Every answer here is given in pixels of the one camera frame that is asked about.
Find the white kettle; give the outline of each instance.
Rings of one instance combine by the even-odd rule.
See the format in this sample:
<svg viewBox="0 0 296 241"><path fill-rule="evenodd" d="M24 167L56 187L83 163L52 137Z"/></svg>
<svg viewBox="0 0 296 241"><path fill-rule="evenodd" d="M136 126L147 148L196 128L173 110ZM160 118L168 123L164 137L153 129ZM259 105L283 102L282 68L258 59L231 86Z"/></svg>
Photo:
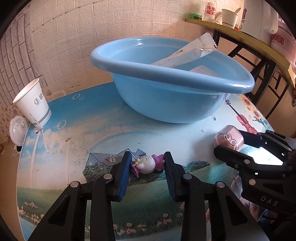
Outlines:
<svg viewBox="0 0 296 241"><path fill-rule="evenodd" d="M244 0L240 31L270 46L278 31L279 15L265 0Z"/></svg>

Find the violin painting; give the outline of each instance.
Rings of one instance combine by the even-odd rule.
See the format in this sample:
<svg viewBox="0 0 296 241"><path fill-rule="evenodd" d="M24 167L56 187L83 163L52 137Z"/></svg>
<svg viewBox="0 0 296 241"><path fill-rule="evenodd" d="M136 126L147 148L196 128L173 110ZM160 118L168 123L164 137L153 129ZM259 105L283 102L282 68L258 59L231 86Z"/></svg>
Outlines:
<svg viewBox="0 0 296 241"><path fill-rule="evenodd" d="M248 120L246 119L245 116L243 116L242 114L239 114L232 106L229 100L225 100L226 104L229 105L231 107L231 109L233 109L233 111L236 113L237 115L237 120L239 121L239 123L242 124L242 126L244 126L247 129L247 132L253 133L253 134L257 134L257 131L254 127L252 127L250 125L250 123L248 122Z"/></svg>

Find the white cup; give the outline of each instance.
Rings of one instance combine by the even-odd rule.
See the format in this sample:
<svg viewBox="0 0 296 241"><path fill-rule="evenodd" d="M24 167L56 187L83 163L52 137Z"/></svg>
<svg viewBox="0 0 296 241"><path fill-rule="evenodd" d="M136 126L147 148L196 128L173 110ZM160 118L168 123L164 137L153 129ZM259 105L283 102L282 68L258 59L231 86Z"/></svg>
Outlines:
<svg viewBox="0 0 296 241"><path fill-rule="evenodd" d="M52 112L42 94L39 78L28 83L13 100L24 116L36 127L42 128Z"/></svg>
<svg viewBox="0 0 296 241"><path fill-rule="evenodd" d="M227 9L222 9L222 25L234 28L238 17L236 13Z"/></svg>

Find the hello kitty figurine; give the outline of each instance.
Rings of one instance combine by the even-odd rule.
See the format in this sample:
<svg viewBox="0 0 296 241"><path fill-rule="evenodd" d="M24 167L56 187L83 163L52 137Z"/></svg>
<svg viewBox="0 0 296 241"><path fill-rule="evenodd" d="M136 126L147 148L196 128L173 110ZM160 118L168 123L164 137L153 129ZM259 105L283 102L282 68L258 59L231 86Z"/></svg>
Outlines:
<svg viewBox="0 0 296 241"><path fill-rule="evenodd" d="M139 177L139 173L150 174L154 170L164 170L164 162L163 154L159 156L155 154L152 156L142 156L141 158L137 158L134 164L132 164L132 169L135 175Z"/></svg>

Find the painted tabletop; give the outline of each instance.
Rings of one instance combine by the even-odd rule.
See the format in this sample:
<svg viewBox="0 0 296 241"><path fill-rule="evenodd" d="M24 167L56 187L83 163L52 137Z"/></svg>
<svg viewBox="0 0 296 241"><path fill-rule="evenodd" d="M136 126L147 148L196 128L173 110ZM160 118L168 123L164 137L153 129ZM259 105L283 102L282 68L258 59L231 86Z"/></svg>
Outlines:
<svg viewBox="0 0 296 241"><path fill-rule="evenodd" d="M52 116L43 133L29 127L18 167L17 206L25 239L71 181L95 180L109 172L127 149L148 156L170 151L176 163L200 180L224 181L256 217L258 207L240 196L237 170L215 158L213 137L225 125L246 131L238 114L258 132L272 127L244 95L230 95L228 100L230 105L225 103L212 116L191 124L164 123L137 113L121 99L114 83L49 102ZM281 165L261 148L244 145L241 152L259 164ZM131 175L128 185L123 201L112 203L116 239L179 241L184 203L174 203L169 196L165 174L155 171L139 179Z"/></svg>

